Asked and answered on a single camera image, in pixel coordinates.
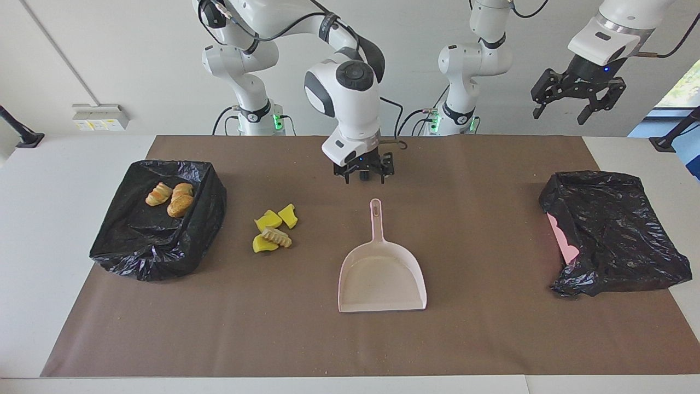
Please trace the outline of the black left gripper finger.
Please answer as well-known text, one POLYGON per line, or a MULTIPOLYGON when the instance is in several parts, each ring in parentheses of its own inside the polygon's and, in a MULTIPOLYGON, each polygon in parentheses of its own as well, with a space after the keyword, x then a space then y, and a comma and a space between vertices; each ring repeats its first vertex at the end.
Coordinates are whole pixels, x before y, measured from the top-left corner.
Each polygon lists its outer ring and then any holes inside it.
POLYGON ((584 83, 578 87, 582 97, 588 99, 588 104, 578 115, 578 125, 584 125, 592 114, 611 110, 620 99, 627 84, 622 77, 615 77, 605 83, 584 83))
POLYGON ((533 110, 534 119, 540 118, 548 104, 566 97, 568 82, 569 75, 567 72, 558 74, 553 69, 544 70, 532 87, 532 101, 536 104, 533 110))

